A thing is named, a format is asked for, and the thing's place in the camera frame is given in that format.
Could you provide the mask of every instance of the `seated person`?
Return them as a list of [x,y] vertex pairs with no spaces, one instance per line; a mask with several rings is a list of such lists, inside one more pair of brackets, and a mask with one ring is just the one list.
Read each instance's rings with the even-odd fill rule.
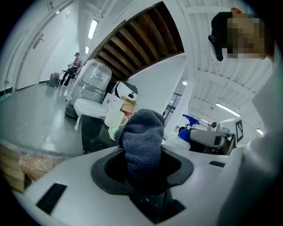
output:
[[68,78],[67,80],[65,81],[64,83],[64,86],[63,87],[66,87],[70,81],[70,79],[72,78],[73,75],[75,75],[75,72],[77,71],[77,69],[80,67],[80,53],[79,52],[76,52],[76,54],[74,55],[76,58],[73,62],[73,64],[68,68],[68,70],[65,72],[64,76],[63,76],[63,79],[61,80],[60,84],[63,85],[63,82],[66,78],[67,75]]

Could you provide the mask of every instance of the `spray bottle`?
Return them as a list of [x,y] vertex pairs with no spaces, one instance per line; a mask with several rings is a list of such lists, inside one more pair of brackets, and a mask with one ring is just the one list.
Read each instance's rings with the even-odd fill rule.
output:
[[179,134],[172,133],[165,141],[164,145],[172,146],[179,149],[190,150],[191,145],[189,143],[189,129],[194,124],[199,125],[199,121],[191,116],[183,115],[189,120],[189,125],[182,129]]

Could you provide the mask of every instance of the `wooden ceiling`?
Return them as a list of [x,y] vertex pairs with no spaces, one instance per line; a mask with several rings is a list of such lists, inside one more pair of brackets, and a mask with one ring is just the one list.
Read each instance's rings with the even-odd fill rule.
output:
[[107,65],[113,80],[127,81],[144,68],[183,52],[174,20],[160,2],[117,26],[89,59]]

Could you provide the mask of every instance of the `white chair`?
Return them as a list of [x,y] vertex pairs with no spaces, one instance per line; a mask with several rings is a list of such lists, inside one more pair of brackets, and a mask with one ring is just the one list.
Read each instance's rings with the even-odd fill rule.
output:
[[94,118],[102,118],[105,119],[107,115],[107,109],[104,108],[100,103],[86,100],[86,99],[77,99],[74,104],[74,109],[78,115],[78,119],[76,121],[75,130],[78,130],[81,115],[88,115]]

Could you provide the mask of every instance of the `white wall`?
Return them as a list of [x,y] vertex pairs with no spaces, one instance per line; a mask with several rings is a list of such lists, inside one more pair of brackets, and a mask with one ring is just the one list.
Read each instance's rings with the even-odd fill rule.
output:
[[9,37],[7,38],[0,53],[0,90],[4,89],[4,81],[8,73],[8,67],[12,60],[8,73],[8,81],[10,84],[7,88],[15,87],[16,77],[20,62],[25,51],[43,23],[62,6],[68,2],[67,0],[53,0],[54,9],[49,11],[47,8],[48,0],[35,1],[27,11],[22,15],[17,24],[15,24]]
[[[69,11],[69,17],[66,19],[67,11]],[[56,65],[61,65],[61,70],[68,68],[67,64],[74,59],[73,55],[78,51],[75,13],[75,4],[71,4],[56,15],[42,30],[45,33],[44,42],[40,42],[35,49],[30,49],[17,83],[18,89],[37,84],[42,74],[44,78],[46,75],[50,76],[50,73],[54,72],[54,62]]]
[[73,56],[76,52],[79,51],[79,44],[77,41],[77,36],[74,33],[68,32],[64,35],[58,44],[53,49],[52,53],[47,60],[44,69],[42,70],[40,81],[49,80],[50,74],[54,72],[61,73],[62,70],[68,69],[68,64],[72,63],[75,60]]
[[182,53],[130,77],[128,83],[138,89],[135,112],[147,108],[162,114],[182,76],[185,65],[186,58]]

